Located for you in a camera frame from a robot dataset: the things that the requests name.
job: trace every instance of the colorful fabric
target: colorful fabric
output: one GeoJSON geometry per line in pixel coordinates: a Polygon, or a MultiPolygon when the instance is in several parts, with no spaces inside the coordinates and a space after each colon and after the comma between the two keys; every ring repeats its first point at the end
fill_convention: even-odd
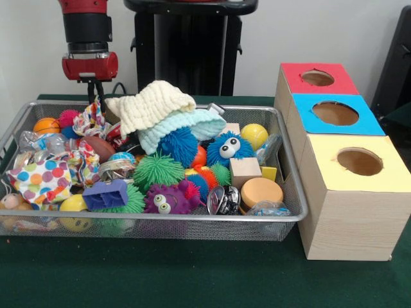
{"type": "Polygon", "coordinates": [[[35,210],[57,210],[55,203],[71,195],[71,175],[67,162],[61,160],[42,160],[6,174],[35,210]]]}
{"type": "Polygon", "coordinates": [[[78,150],[64,152],[53,159],[67,162],[74,186],[89,187],[100,180],[100,157],[85,140],[80,141],[78,150]]]}
{"type": "Polygon", "coordinates": [[[110,128],[111,125],[105,122],[98,98],[87,106],[82,114],[75,117],[73,125],[74,132],[79,136],[97,136],[102,139],[105,139],[110,128]]]}

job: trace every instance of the shape sorter box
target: shape sorter box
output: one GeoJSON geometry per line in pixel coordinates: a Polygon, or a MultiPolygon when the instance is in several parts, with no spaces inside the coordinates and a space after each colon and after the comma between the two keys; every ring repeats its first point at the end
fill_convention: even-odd
{"type": "Polygon", "coordinates": [[[275,107],[288,122],[292,94],[359,94],[341,64],[282,63],[280,65],[275,107]]]}
{"type": "Polygon", "coordinates": [[[307,259],[390,259],[411,214],[411,175],[389,137],[309,134],[299,172],[307,259]]]}
{"type": "Polygon", "coordinates": [[[360,95],[293,94],[292,97],[286,127],[298,168],[307,133],[385,135],[360,95]]]}

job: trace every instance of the black stand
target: black stand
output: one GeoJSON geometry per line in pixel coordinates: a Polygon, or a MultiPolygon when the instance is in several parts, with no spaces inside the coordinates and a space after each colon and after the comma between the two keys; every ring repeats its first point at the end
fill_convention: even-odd
{"type": "Polygon", "coordinates": [[[134,19],[138,90],[167,80],[195,95],[232,96],[241,19],[258,0],[183,3],[124,0],[134,19]]]}

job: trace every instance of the red box lid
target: red box lid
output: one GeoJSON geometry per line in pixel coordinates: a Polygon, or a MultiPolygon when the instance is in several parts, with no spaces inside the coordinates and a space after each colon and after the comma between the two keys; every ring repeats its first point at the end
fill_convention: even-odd
{"type": "Polygon", "coordinates": [[[282,63],[293,94],[359,94],[341,64],[282,63]]]}

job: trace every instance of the orange ball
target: orange ball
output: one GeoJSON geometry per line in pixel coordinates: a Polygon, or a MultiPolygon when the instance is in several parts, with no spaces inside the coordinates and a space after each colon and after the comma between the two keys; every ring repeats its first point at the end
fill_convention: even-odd
{"type": "Polygon", "coordinates": [[[193,162],[191,163],[191,167],[194,168],[195,166],[200,165],[205,166],[207,163],[207,152],[202,146],[198,146],[198,151],[197,155],[195,155],[195,158],[193,162]]]}
{"type": "Polygon", "coordinates": [[[33,131],[35,133],[60,133],[60,123],[54,117],[43,117],[35,124],[33,131]]]}

